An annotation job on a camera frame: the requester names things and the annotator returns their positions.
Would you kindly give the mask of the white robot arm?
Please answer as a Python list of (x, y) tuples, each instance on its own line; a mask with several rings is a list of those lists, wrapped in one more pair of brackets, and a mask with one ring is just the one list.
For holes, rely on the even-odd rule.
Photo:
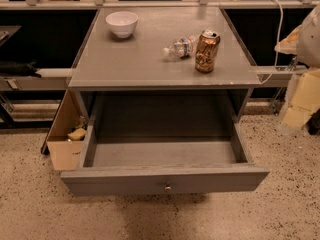
[(274, 50), (296, 55), (309, 67), (302, 75), (291, 77), (280, 112), (281, 131), (292, 133), (305, 126), (320, 109), (320, 4)]

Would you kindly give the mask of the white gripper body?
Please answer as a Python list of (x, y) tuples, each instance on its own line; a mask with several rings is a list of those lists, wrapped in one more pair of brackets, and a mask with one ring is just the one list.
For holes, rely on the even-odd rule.
[(302, 129), (320, 109), (320, 69), (294, 74), (288, 84), (281, 108), (279, 130), (294, 133)]

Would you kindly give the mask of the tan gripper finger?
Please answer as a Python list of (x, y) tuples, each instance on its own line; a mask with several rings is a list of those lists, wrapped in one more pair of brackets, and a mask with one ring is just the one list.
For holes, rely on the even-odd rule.
[(297, 26), (286, 38), (278, 42), (274, 48), (276, 52), (283, 54), (297, 54), (297, 42), (302, 26)]

